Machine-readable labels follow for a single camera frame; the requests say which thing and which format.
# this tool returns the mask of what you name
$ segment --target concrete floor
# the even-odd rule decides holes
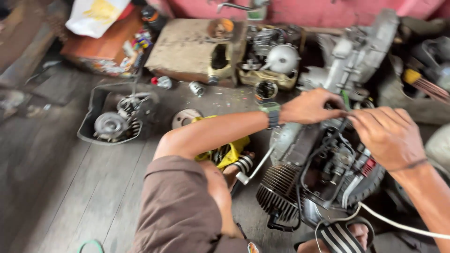
[[[126,252],[139,214],[143,175],[172,116],[195,108],[204,116],[257,108],[249,88],[208,87],[202,98],[187,84],[159,90],[162,103],[158,128],[146,140],[99,146],[77,139],[87,111],[89,92],[102,77],[79,84],[65,107],[52,106],[33,117],[14,116],[0,125],[0,252],[76,252],[82,242],[100,241],[106,253]],[[259,160],[268,149],[269,131],[251,136],[249,149]],[[264,252],[294,252],[295,233],[266,228],[268,216],[255,195],[259,176],[234,198],[233,213],[248,238]],[[377,252],[413,252],[392,236],[379,236]],[[86,248],[83,252],[96,252]],[[437,252],[420,246],[414,252]]]

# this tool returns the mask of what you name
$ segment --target hand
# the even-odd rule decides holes
[[[324,106],[327,102],[339,109],[325,109]],[[322,88],[303,91],[298,97],[281,106],[280,123],[319,123],[331,118],[345,117],[347,112],[344,109],[345,104],[337,94]]]
[[[350,233],[358,240],[364,250],[367,250],[367,238],[369,237],[369,229],[364,224],[354,224],[348,227]],[[330,253],[322,239],[318,239],[320,250],[322,253]],[[317,242],[315,239],[300,244],[297,253],[319,253]]]
[[[405,110],[354,110],[348,118],[373,158],[388,171],[407,168],[426,158],[419,128]]]

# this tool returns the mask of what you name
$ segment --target plastic bag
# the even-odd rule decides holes
[[[66,27],[75,34],[100,38],[131,0],[75,0]]]
[[[202,120],[204,119],[203,117],[195,117],[192,120],[192,123]],[[225,156],[223,157],[222,161],[217,164],[216,166],[223,171],[223,169],[236,162],[239,159],[239,154],[244,150],[244,147],[247,146],[250,143],[250,138],[248,136],[243,137],[241,139],[235,140],[231,143],[229,143],[230,145],[230,151],[228,151],[227,154],[225,154]],[[205,152],[203,154],[200,154],[198,156],[195,157],[196,161],[202,161],[202,160],[210,160],[211,156],[210,156],[210,152]]]

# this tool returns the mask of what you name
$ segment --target pink wall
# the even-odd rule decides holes
[[[245,11],[216,8],[221,0],[147,0],[156,5],[168,4],[177,18],[234,18],[245,19]],[[397,10],[400,16],[428,18],[445,0],[272,0],[268,8],[268,23],[289,23],[314,27],[347,27],[370,25],[382,8]],[[247,6],[248,0],[230,2]]]

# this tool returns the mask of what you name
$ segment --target white plastic bag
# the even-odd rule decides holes
[[[100,38],[131,0],[75,0],[66,27],[75,34]]]

